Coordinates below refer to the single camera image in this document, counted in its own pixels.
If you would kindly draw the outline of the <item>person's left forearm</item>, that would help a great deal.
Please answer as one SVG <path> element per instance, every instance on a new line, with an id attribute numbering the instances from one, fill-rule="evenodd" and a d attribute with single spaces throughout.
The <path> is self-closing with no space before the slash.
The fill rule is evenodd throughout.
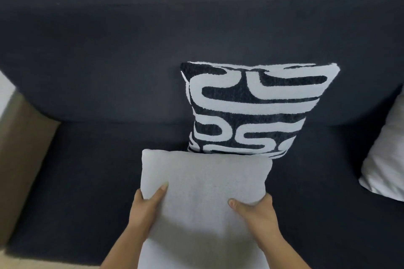
<path id="1" fill-rule="evenodd" d="M 127 226 L 115 242 L 100 269 L 137 269 L 148 231 Z"/>

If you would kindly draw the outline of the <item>black and white patterned pillow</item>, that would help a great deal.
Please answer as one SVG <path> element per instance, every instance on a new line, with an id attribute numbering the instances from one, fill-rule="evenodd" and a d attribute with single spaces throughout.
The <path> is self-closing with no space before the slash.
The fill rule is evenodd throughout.
<path id="1" fill-rule="evenodd" d="M 340 68 L 184 62 L 180 71 L 194 115 L 188 151 L 276 159 L 287 153 Z"/>

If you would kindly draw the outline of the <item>dark grey fabric sofa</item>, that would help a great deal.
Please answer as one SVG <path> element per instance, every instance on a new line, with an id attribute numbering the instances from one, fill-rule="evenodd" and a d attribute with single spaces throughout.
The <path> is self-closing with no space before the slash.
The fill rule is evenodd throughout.
<path id="1" fill-rule="evenodd" d="M 142 150 L 189 154 L 187 61 L 336 63 L 266 190 L 312 269 L 404 269 L 404 202 L 359 183 L 404 86 L 404 0 L 0 0 L 0 72 L 60 123 L 30 172 L 0 163 L 9 256 L 101 264 Z"/>

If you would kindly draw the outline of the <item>plain grey pillow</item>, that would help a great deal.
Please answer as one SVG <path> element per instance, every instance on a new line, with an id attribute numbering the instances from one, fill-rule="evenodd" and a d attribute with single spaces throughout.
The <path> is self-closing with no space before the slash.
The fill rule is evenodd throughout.
<path id="1" fill-rule="evenodd" d="M 228 200 L 256 204 L 271 168 L 263 156 L 144 149 L 143 197 L 169 186 L 138 269 L 270 269 Z"/>

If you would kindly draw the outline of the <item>person's right hand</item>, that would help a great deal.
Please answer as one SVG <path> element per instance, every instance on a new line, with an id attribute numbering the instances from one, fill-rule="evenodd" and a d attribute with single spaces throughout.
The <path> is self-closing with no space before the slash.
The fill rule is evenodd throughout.
<path id="1" fill-rule="evenodd" d="M 259 201 L 257 212 L 259 213 L 257 218 L 243 219 L 256 242 L 257 237 L 263 233 L 280 231 L 270 194 L 266 193 Z"/>

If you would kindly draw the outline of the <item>person's left hand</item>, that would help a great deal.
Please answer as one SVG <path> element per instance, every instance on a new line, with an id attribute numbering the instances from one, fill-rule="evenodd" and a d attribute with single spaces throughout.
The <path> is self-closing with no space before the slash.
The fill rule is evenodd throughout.
<path id="1" fill-rule="evenodd" d="M 130 209 L 128 225 L 126 227 L 126 229 L 133 233 L 136 240 L 142 244 L 147 239 L 159 210 L 159 206 L 148 206 L 144 199 L 142 190 L 140 188 L 137 189 Z"/>

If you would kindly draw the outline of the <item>person's right forearm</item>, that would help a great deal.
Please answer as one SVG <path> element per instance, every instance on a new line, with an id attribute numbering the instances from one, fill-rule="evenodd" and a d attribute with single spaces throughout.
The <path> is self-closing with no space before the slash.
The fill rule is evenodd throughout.
<path id="1" fill-rule="evenodd" d="M 311 269 L 280 231 L 263 233 L 256 240 L 264 252 L 269 269 Z"/>

